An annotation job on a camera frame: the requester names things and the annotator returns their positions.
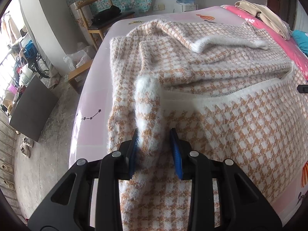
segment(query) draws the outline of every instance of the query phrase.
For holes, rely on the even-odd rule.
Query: metal screw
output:
[[[198,155],[199,155],[199,153],[197,152],[197,151],[190,151],[189,152],[189,155],[191,156],[191,157],[197,157]]]
[[[112,156],[113,156],[113,157],[119,157],[119,156],[121,156],[121,152],[120,152],[120,151],[114,151],[114,152],[112,153]]]
[[[228,166],[232,166],[233,165],[233,160],[231,160],[231,159],[227,159],[227,160],[225,160],[225,163],[228,165]]]
[[[79,160],[77,161],[77,165],[78,165],[78,166],[82,166],[82,165],[84,165],[84,164],[86,164],[86,159],[79,159]]]

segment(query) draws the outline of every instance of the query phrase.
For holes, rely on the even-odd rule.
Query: beige clothing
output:
[[[1,18],[1,34],[4,36],[8,45],[13,45],[16,40],[21,37],[16,24],[9,14]]]
[[[280,19],[273,11],[264,5],[250,3],[245,0],[241,0],[235,3],[235,6],[247,11],[254,17],[260,12],[260,18],[262,21],[272,28],[276,33],[281,35],[285,40],[290,40],[290,26]]]

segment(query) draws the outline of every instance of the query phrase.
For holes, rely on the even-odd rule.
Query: teal pillow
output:
[[[303,53],[308,56],[308,33],[294,30],[292,37]]]

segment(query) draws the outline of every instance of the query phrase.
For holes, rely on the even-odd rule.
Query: black bag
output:
[[[92,25],[93,26],[98,26],[103,24],[104,22],[107,22],[115,17],[117,17],[121,13],[120,8],[117,6],[111,6],[108,9],[105,9],[98,14],[96,14],[93,19],[92,19]]]

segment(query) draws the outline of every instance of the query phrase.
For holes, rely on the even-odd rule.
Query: pink bedsheet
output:
[[[256,28],[266,29],[267,32],[271,35],[271,37],[283,48],[283,50],[286,52],[289,58],[296,63],[299,69],[303,72],[306,80],[308,80],[308,58],[298,48],[293,38],[291,38],[289,41],[286,41],[280,35],[278,35],[274,30],[272,30],[269,26],[267,26],[264,22],[258,20],[251,14],[235,6],[227,5],[224,8],[238,15],[239,17],[245,19],[247,22],[250,22]]]

